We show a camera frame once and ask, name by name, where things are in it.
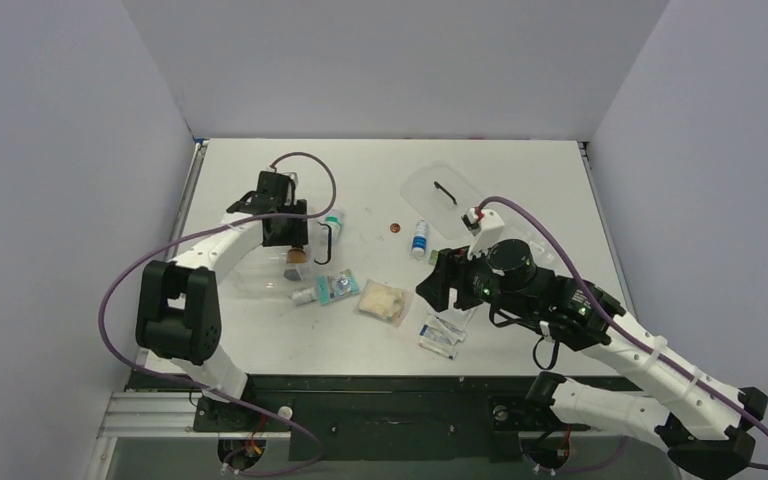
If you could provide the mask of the white bottle green label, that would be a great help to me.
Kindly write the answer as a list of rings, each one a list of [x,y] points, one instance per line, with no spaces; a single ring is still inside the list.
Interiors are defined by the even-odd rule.
[[[331,245],[339,241],[343,229],[344,211],[340,208],[331,209],[323,218],[322,231],[324,238]]]

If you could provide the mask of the white bottle blue label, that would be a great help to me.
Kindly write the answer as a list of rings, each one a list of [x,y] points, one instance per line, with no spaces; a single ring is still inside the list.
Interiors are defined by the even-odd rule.
[[[419,220],[414,228],[411,242],[411,256],[415,259],[424,257],[427,251],[429,225],[424,220]]]

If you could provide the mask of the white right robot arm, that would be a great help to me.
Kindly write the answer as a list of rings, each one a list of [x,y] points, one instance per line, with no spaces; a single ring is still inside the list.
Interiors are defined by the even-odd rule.
[[[752,423],[763,417],[767,396],[754,387],[723,384],[677,359],[618,300],[538,266],[526,242],[503,240],[477,258],[463,247],[444,249],[416,293],[436,312],[487,305],[495,326],[526,328],[610,367],[638,388],[630,395],[544,371],[523,402],[532,424],[619,433],[664,451],[701,479],[729,479],[749,467]]]

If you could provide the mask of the brown bottle orange label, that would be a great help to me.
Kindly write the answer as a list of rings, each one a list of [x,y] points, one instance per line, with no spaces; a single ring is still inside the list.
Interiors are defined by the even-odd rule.
[[[304,281],[309,276],[308,254],[304,248],[291,247],[287,251],[283,276],[292,282]]]

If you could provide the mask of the teal packet of supplies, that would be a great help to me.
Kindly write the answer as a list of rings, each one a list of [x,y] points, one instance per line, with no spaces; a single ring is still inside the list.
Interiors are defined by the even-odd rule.
[[[321,275],[316,281],[317,300],[321,306],[359,295],[361,288],[350,269],[333,275]]]

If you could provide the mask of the white gauze packet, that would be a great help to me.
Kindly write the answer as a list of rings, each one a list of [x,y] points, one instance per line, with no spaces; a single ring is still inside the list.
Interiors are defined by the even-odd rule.
[[[464,331],[467,325],[469,324],[470,320],[473,318],[476,311],[477,311],[476,308],[471,308],[467,310],[449,308],[443,312],[437,313],[436,317],[441,322],[445,322],[452,328]]]

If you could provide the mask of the clear plastic medicine box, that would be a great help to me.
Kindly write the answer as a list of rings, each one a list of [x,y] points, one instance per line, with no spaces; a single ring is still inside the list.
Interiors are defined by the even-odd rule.
[[[313,286],[330,263],[332,246],[324,238],[322,222],[308,227],[309,276],[301,282],[284,278],[286,254],[291,247],[258,248],[241,260],[220,284],[223,292],[243,299],[284,298],[292,292]]]

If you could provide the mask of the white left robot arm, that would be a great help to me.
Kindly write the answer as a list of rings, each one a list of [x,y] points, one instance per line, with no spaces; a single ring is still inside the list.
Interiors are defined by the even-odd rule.
[[[170,260],[143,269],[135,337],[221,402],[219,416],[232,429],[251,427],[258,402],[245,394],[248,375],[220,345],[218,286],[249,253],[261,247],[308,242],[307,202],[296,195],[295,174],[263,171],[254,190],[232,203],[218,227]]]

